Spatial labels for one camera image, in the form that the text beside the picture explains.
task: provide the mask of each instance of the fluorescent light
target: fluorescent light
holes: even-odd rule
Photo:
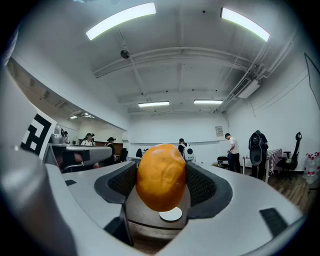
[[[123,22],[127,22],[138,17],[155,14],[155,13],[156,13],[156,7],[153,2],[137,5],[129,9],[120,11],[106,18],[105,20],[101,21],[100,23],[95,25],[93,28],[91,28],[86,33],[86,35],[90,40],[92,40],[95,37],[99,36],[101,33],[105,32],[106,30],[111,29],[114,26],[117,26]]]
[[[139,103],[140,108],[143,107],[155,107],[155,106],[168,106],[169,101],[158,101],[158,102],[146,102],[146,103]]]
[[[221,104],[222,100],[195,99],[193,104]]]
[[[239,13],[236,13],[233,10],[229,10],[227,8],[222,8],[221,18],[229,20],[231,22],[237,23],[240,26],[245,27],[246,29],[252,31],[259,37],[261,37],[266,42],[268,41],[270,34],[265,31],[262,27],[258,24],[254,23],[252,20],[248,19],[245,16],[242,16]]]

